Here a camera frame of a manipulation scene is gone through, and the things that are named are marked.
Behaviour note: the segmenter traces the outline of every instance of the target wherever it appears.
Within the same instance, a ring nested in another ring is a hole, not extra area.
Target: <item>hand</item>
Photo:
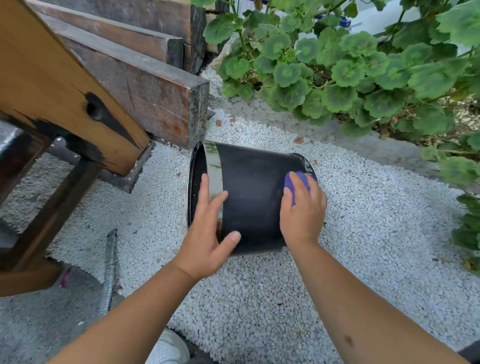
[[[228,192],[223,191],[209,202],[208,175],[202,175],[195,217],[172,261],[195,280],[218,271],[240,241],[238,231],[232,231],[220,244],[216,238],[218,211],[227,196]]]
[[[307,175],[310,193],[299,176],[290,172],[295,189],[295,206],[292,206],[292,192],[283,189],[280,209],[280,230],[289,249],[298,244],[317,242],[325,219],[327,196],[313,177]]]

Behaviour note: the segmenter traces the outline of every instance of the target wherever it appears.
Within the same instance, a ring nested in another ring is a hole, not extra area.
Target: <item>geranium plant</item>
[[[385,6],[372,2],[378,11]],[[269,0],[265,9],[255,0],[256,10],[243,18],[235,0],[229,3],[232,12],[204,31],[213,44],[239,36],[217,70],[225,96],[248,100],[257,90],[273,111],[291,110],[319,126],[337,118],[348,136],[372,128],[412,141],[430,135],[422,154],[439,162],[446,182],[480,176],[480,133],[447,141],[454,112],[440,102],[480,98],[480,0],[401,0],[398,21],[375,35],[339,27],[342,16],[357,16],[356,0]],[[413,7],[420,18],[404,22]],[[458,46],[469,50],[458,55]],[[460,201],[469,214],[454,242],[480,251],[480,203],[470,195]],[[476,256],[466,265],[480,275]]]

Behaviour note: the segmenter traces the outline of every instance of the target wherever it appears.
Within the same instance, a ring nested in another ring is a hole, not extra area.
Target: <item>fingernail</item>
[[[230,237],[234,242],[239,242],[241,238],[241,234],[238,231],[233,231]]]

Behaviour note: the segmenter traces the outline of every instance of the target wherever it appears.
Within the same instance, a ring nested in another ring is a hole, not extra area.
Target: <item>purple sponge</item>
[[[303,173],[302,171],[297,171],[297,172],[295,172],[295,174],[300,177],[300,179],[302,180],[305,187],[307,187],[307,191],[310,193],[310,186],[308,185],[308,180],[307,180],[307,176],[305,175],[305,173]],[[288,175],[288,173],[285,176],[285,181],[283,183],[283,186],[288,187],[290,189],[290,191],[292,191],[292,194],[293,194],[292,206],[295,206],[296,205],[296,203],[295,203],[295,188],[293,187],[292,180],[290,179],[290,176]]]

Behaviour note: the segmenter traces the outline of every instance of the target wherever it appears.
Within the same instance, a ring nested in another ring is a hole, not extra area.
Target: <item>right hand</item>
[[[283,189],[280,209],[280,230],[287,247],[291,249],[299,244],[316,243],[322,230],[327,208],[327,196],[313,177],[307,175],[310,193],[302,180],[294,172],[290,179],[295,189],[295,206],[292,206],[292,192]]]

